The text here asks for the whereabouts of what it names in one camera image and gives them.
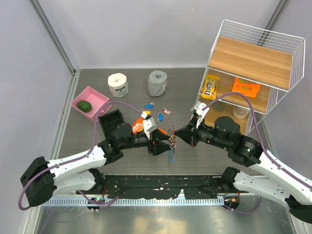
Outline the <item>metal key organizer blue handle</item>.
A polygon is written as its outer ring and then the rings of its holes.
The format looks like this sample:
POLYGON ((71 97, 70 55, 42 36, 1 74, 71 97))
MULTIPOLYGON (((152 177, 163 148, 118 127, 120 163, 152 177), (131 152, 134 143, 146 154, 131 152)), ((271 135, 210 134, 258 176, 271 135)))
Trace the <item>metal key organizer blue handle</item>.
POLYGON ((170 144, 169 159, 170 159, 170 162, 173 162, 176 156, 176 135, 175 135, 175 128, 173 125, 170 127, 168 134, 170 135, 168 139, 168 142, 170 144))

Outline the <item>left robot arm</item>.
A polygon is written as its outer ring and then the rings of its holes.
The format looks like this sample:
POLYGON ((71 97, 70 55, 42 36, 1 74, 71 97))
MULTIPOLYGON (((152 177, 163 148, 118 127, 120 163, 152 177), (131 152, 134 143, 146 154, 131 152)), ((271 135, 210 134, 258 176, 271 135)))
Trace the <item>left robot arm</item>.
POLYGON ((57 160, 36 158, 20 178, 23 190, 19 199, 26 196, 29 207, 36 207, 57 194, 77 191, 99 194, 105 183, 99 167, 122 158, 124 149, 146 147, 154 156, 169 151, 168 139, 157 127, 133 133, 130 124, 121 123, 90 150, 57 160))

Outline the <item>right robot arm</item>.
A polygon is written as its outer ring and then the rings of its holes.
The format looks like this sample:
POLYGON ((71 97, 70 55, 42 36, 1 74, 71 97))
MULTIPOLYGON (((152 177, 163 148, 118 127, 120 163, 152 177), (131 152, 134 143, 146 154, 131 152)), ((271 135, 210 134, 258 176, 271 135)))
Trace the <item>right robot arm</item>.
POLYGON ((301 221, 312 222, 312 181, 284 164, 257 140, 241 134, 240 125, 232 118, 219 117, 210 127, 193 117, 175 135, 192 147, 204 142, 226 150, 233 162, 269 178, 263 181, 229 167, 220 181, 224 191, 254 193, 287 207, 301 221))

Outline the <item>blue tag key lower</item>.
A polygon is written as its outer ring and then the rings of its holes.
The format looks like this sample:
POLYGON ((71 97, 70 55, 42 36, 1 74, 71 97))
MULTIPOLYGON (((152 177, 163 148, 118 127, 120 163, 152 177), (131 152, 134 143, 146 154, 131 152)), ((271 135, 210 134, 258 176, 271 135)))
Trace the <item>blue tag key lower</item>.
POLYGON ((162 113, 158 113, 157 114, 157 117, 158 117, 158 121, 163 121, 163 114, 162 113))

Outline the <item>orange razor box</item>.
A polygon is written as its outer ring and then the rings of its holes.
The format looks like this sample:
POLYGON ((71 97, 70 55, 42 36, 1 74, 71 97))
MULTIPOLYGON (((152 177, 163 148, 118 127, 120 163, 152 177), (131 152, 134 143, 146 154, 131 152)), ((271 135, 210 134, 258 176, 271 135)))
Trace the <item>orange razor box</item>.
POLYGON ((144 130, 143 130, 143 120, 145 120, 145 119, 143 119, 143 118, 139 118, 133 125, 132 125, 132 131, 133 131, 133 133, 139 133, 139 132, 144 132, 144 130))

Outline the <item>yellow tag key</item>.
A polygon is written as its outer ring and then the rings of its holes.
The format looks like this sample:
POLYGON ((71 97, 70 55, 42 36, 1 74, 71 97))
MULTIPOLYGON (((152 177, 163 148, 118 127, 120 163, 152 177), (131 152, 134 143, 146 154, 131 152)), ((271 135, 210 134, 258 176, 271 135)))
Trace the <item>yellow tag key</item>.
POLYGON ((146 113, 147 115, 151 115, 151 114, 152 114, 152 112, 149 111, 149 110, 142 110, 141 112, 142 112, 142 113, 146 113))

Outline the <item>yellow candy bag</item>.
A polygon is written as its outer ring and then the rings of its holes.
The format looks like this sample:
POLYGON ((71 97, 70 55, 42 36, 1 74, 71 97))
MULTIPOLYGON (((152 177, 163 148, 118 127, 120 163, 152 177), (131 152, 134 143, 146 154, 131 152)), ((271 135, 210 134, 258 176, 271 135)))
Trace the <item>yellow candy bag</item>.
POLYGON ((220 80, 221 78, 218 76, 207 74, 205 76, 201 97, 205 99, 215 100, 220 80))

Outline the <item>black plastic bin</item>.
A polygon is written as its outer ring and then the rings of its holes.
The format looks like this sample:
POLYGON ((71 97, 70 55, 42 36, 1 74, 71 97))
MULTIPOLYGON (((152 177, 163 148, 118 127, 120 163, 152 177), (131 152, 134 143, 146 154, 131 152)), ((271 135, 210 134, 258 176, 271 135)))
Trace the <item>black plastic bin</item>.
POLYGON ((118 125, 125 123, 120 109, 105 113, 104 115, 98 117, 98 120, 106 138, 110 136, 118 125))

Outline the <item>white paper cup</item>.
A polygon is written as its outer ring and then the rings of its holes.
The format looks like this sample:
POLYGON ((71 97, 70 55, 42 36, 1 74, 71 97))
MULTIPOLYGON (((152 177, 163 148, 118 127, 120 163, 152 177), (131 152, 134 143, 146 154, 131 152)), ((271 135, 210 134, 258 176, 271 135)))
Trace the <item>white paper cup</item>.
POLYGON ((243 107, 235 106, 232 110, 232 113, 235 118, 244 119, 249 115, 250 110, 243 107))

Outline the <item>grey toilet paper roll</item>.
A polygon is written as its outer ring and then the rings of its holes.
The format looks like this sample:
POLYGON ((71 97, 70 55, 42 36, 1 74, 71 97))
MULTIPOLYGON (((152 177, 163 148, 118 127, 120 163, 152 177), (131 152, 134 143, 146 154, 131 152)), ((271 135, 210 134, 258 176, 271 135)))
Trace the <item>grey toilet paper roll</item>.
POLYGON ((148 77, 148 92, 152 97, 159 97, 165 93, 168 75, 159 70, 152 71, 148 77))

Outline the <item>white toilet paper roll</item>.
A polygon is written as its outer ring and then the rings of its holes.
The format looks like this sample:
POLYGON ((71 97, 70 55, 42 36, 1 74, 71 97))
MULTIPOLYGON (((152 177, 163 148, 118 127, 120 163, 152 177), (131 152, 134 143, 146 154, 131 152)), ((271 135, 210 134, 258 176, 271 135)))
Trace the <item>white toilet paper roll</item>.
POLYGON ((108 77, 109 90, 113 97, 121 98, 128 94, 127 77, 123 73, 115 73, 108 77))

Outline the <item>orange candy bag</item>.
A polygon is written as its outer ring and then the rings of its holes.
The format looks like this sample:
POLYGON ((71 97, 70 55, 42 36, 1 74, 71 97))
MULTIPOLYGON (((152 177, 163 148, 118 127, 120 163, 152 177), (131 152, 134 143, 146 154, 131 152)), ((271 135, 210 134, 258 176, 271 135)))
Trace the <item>orange candy bag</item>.
POLYGON ((232 91, 239 92, 250 98, 255 98, 260 91, 260 87, 261 85, 259 83, 235 77, 232 91))

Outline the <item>pink drawer box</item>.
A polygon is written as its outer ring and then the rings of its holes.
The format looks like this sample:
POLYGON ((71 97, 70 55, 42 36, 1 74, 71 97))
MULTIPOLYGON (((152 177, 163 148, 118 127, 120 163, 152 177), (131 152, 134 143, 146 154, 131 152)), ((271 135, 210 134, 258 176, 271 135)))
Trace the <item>pink drawer box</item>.
POLYGON ((104 104, 109 103, 110 99, 95 89, 87 86, 77 97, 71 101, 71 106, 79 114, 87 118, 89 121, 95 123, 98 121, 98 117, 104 115, 112 107, 111 104, 106 105, 103 109, 104 104), (84 101, 88 102, 92 109, 88 112, 82 111, 78 107, 78 103, 84 101))

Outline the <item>green avocado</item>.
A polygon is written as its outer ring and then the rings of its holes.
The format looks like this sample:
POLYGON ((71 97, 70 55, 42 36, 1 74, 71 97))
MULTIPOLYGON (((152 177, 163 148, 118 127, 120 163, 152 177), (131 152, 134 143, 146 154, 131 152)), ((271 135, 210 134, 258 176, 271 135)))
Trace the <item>green avocado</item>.
POLYGON ((84 113, 90 112, 93 107, 91 105, 91 103, 89 103, 86 100, 81 100, 77 103, 77 108, 81 111, 83 111, 84 113))

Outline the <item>black front rail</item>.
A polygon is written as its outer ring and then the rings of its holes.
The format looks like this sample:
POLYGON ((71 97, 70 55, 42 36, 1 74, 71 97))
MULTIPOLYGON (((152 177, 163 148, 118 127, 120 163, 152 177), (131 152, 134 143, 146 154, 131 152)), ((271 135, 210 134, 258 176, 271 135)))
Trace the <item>black front rail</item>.
POLYGON ((119 199, 176 199, 183 192, 186 199, 216 198, 235 193, 222 187, 221 178, 212 175, 107 175, 85 195, 102 194, 119 199))

